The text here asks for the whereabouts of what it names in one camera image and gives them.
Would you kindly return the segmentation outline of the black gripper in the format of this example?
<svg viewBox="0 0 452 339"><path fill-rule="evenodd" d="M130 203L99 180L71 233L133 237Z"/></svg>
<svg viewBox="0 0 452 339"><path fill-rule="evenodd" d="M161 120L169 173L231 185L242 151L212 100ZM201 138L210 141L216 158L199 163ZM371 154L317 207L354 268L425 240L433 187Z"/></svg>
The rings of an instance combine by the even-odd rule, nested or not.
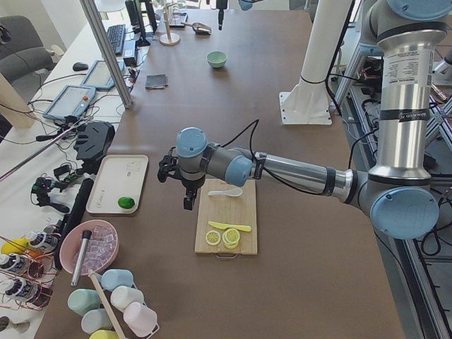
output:
<svg viewBox="0 0 452 339"><path fill-rule="evenodd" d="M173 178L179 180L184 187L202 187L205 183L205 177L202 176L197 180L185 179L182 176L177 156L174 156L173 150L175 147L171 147L169 152L159 162L159 170L157 172L157 178L160 183L165 183L167 178ZM197 197L197 191L186 191L184 197L184 209L192 210Z"/></svg>
<svg viewBox="0 0 452 339"><path fill-rule="evenodd" d="M222 30L224 10L228 8L228 0L216 0L215 7L218 9L218 30Z"/></svg>

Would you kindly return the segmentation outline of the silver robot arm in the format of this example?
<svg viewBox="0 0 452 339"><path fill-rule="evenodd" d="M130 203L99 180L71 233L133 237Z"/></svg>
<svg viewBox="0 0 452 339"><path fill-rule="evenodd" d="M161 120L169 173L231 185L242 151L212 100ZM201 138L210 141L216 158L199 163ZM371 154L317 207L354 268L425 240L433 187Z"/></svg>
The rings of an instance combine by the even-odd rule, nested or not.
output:
<svg viewBox="0 0 452 339"><path fill-rule="evenodd" d="M241 10L248 11L253 7L253 4L261 0L239 0ZM216 0L215 7L218 10L218 29L222 30L225 10L228 8L228 0Z"/></svg>
<svg viewBox="0 0 452 339"><path fill-rule="evenodd" d="M383 54L376 164L367 172L340 171L251 148L210 142L189 127L160 161L157 177L179 180L192 209L207 175L243 186L263 174L302 193L333 196L359 208L378 231L395 239L428 233L439 219L424 168L435 46L445 38L450 1L368 1L360 47Z"/></svg>

